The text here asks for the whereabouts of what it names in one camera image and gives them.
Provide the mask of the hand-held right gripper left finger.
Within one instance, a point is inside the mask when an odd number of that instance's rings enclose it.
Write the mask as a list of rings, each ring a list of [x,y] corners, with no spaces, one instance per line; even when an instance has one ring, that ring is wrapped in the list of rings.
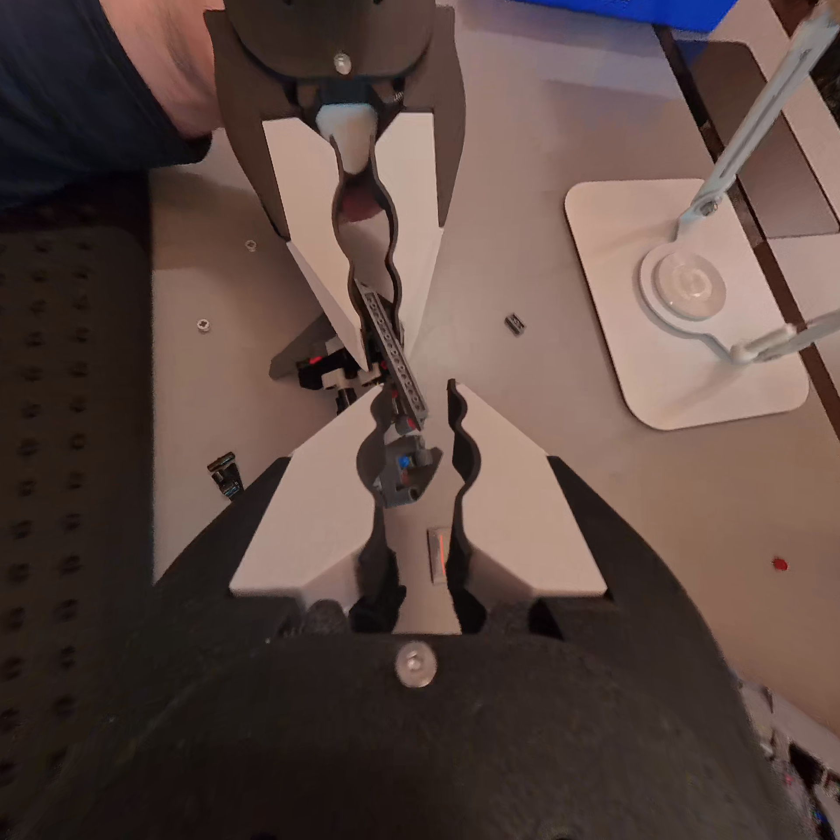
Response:
[[[229,590],[288,597],[303,610],[336,602],[345,614],[362,596],[359,558],[374,530],[375,500],[358,455],[377,430],[372,387],[291,454]]]

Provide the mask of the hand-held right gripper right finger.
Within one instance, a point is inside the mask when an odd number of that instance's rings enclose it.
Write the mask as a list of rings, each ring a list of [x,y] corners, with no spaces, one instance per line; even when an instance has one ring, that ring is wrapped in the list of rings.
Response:
[[[447,384],[447,404],[453,467],[463,481],[446,561],[457,615],[603,596],[607,584],[549,454],[456,380]]]

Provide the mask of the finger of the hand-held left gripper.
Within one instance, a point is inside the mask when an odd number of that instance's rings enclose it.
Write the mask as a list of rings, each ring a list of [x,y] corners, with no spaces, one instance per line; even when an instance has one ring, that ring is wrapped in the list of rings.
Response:
[[[262,124],[288,228],[288,249],[343,347],[369,370],[351,260],[337,236],[343,168],[335,143],[297,118]]]
[[[399,113],[375,143],[374,167],[395,222],[392,263],[402,291],[398,309],[404,342],[414,343],[443,237],[432,113]]]

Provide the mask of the grey lego car model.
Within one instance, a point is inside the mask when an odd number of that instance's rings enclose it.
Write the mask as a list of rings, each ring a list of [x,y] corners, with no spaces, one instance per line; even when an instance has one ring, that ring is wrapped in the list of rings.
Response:
[[[781,777],[810,838],[839,838],[839,738],[780,694],[738,679],[764,757]]]

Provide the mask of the person's left forearm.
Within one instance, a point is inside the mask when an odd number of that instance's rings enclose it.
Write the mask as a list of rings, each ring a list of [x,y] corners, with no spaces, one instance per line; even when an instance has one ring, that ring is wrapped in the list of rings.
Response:
[[[134,68],[100,1],[1,3],[1,206],[75,182],[199,162]]]

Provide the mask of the black angled lego connector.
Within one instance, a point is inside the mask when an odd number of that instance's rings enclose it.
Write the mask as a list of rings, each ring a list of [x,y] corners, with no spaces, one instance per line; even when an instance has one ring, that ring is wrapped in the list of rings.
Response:
[[[235,501],[244,492],[245,485],[234,452],[219,456],[207,465],[206,470],[227,501]]]

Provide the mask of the small grey orange-striped lego tile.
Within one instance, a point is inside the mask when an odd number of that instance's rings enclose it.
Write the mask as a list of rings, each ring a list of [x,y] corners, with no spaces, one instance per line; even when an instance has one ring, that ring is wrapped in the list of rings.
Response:
[[[446,584],[451,531],[450,526],[434,527],[427,530],[429,573],[433,585]]]

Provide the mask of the person's left hand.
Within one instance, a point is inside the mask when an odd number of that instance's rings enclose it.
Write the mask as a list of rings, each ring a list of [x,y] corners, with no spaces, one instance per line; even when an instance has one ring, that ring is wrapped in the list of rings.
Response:
[[[101,1],[127,57],[186,140],[222,125],[214,53],[204,21],[223,1]]]

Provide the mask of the white desk stand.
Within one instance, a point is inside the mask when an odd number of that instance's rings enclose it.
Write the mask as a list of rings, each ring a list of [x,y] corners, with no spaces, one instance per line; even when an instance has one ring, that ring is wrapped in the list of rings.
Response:
[[[564,199],[624,401],[661,431],[787,413],[809,381],[799,352],[835,309],[786,322],[728,197],[745,162],[838,35],[819,2],[709,177],[580,182]]]

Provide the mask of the blue bin with square tag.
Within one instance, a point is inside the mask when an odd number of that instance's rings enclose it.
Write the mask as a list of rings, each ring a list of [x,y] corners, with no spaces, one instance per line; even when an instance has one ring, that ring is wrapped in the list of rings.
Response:
[[[661,25],[708,34],[736,4],[735,1],[527,1],[636,23]]]

